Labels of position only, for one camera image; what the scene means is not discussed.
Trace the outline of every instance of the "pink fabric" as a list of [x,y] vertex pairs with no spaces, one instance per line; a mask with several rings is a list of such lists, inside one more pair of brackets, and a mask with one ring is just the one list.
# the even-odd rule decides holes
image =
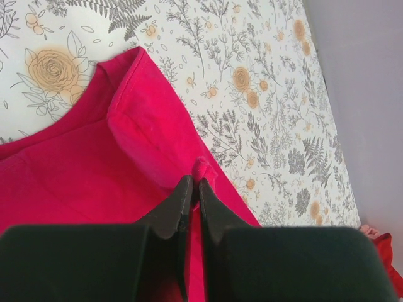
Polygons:
[[360,231],[371,240],[374,240],[380,236],[380,232],[376,228],[372,228],[369,225],[362,225],[360,227]]
[[[0,233],[27,223],[132,223],[185,174],[258,226],[173,91],[137,47],[100,63],[56,124],[0,146]],[[190,301],[204,301],[200,211],[194,212]]]

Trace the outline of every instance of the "bed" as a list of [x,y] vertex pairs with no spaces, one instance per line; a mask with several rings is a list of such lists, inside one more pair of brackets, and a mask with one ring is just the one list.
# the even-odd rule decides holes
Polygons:
[[262,225],[360,225],[302,2],[0,0],[0,25],[0,143],[142,46]]

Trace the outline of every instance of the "white wall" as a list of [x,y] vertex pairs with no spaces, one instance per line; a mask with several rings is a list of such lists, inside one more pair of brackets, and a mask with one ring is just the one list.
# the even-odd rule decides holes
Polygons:
[[361,220],[403,275],[403,1],[306,0]]

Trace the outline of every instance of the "pink cloth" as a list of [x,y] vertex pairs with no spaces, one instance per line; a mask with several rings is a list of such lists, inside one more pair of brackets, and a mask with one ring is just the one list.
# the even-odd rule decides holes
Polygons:
[[[0,233],[27,223],[132,223],[185,174],[206,177],[251,225],[253,214],[144,49],[100,63],[56,124],[0,146]],[[190,301],[204,301],[200,211],[193,215]]]
[[374,240],[380,236],[380,232],[376,228],[372,228],[369,225],[362,225],[360,227],[360,231],[371,240]]

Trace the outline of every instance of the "botanical print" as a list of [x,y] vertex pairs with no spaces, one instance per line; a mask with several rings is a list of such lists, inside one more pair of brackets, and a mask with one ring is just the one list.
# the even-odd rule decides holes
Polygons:
[[[3,38],[13,38],[18,39],[19,36],[16,35],[16,30],[21,28],[16,26],[16,22],[19,20],[14,10],[16,1],[0,0],[0,43]],[[3,55],[6,59],[8,56],[6,52],[1,48],[0,44],[0,55]],[[0,71],[3,69],[3,61],[0,59]]]
[[41,36],[43,35],[44,39],[47,40],[47,33],[54,33],[49,27],[44,26],[41,22],[41,17],[45,14],[45,10],[41,10],[39,13],[32,6],[28,5],[30,8],[30,13],[25,15],[25,21],[27,27],[31,28],[34,34]]
[[0,25],[0,144],[59,120],[96,61],[142,46],[262,225],[359,225],[301,1],[0,0]]
[[73,31],[67,36],[64,51],[45,49],[35,52],[26,48],[28,74],[17,72],[17,75],[20,83],[30,90],[23,92],[32,102],[28,107],[35,108],[37,115],[50,115],[53,120],[58,120],[60,106],[70,109],[75,105],[91,79],[86,72],[92,62],[85,54],[86,47]]

